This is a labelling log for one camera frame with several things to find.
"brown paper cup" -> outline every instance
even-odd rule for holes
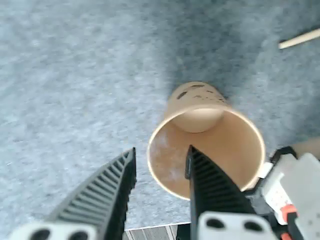
[[[147,148],[154,179],[169,193],[187,200],[189,145],[218,164],[242,191],[254,183],[265,160],[265,144],[255,125],[232,109],[213,86],[199,81],[173,92]]]

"grey carpet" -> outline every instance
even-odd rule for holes
[[[320,135],[320,1],[0,1],[0,239],[137,147],[126,228],[189,220],[149,174],[146,147],[172,90],[216,86],[267,151]]]

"carpet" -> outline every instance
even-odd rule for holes
[[[0,238],[133,146],[126,229],[189,221],[189,202],[146,162],[181,83],[215,86],[268,154],[319,136],[320,39],[278,50],[319,28],[319,11],[318,0],[0,1]]]

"orange part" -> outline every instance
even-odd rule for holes
[[[294,205],[288,204],[288,205],[281,208],[281,212],[282,212],[283,220],[287,223],[288,222],[288,214],[296,213],[297,209]]]
[[[282,240],[292,240],[289,233],[287,233],[287,232],[281,234],[281,239]]]

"cup rim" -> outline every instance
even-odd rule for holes
[[[178,197],[180,199],[184,199],[184,200],[190,200],[190,198],[188,197],[184,197],[181,196],[173,191],[171,191],[170,189],[168,189],[164,184],[162,184],[162,182],[158,179],[158,177],[156,176],[153,168],[151,167],[151,162],[150,162],[150,146],[152,141],[154,140],[154,138],[156,137],[156,135],[158,134],[158,132],[160,131],[160,129],[162,129],[168,122],[170,122],[172,119],[176,118],[177,116],[186,113],[187,111],[192,111],[192,110],[196,110],[196,109],[221,109],[224,111],[227,111],[229,113],[232,113],[234,115],[236,115],[237,117],[241,118],[243,121],[245,121],[250,127],[251,129],[255,132],[260,146],[261,146],[261,157],[260,157],[260,161],[259,161],[259,166],[257,167],[254,175],[257,176],[259,174],[260,169],[263,167],[263,164],[265,162],[265,157],[266,157],[266,146],[265,146],[265,141],[260,133],[260,131],[258,130],[258,128],[256,127],[256,125],[249,120],[245,115],[243,115],[242,113],[240,113],[239,111],[233,109],[230,106],[227,105],[220,105],[220,104],[212,104],[212,103],[207,103],[207,104],[197,104],[197,105],[191,105],[189,107],[185,107],[182,109],[179,109],[173,113],[171,113],[169,116],[166,116],[166,118],[164,120],[161,121],[161,123],[157,126],[157,128],[153,131],[151,137],[149,138],[148,141],[148,146],[147,146],[147,152],[146,152],[146,158],[147,158],[147,165],[148,165],[148,169],[153,177],[153,179],[155,179],[155,181],[164,189],[166,190],[168,193],[174,195],[175,197]],[[243,192],[245,191],[249,186],[251,186],[254,181],[256,180],[255,177],[253,177],[245,186],[243,186],[240,190]]]

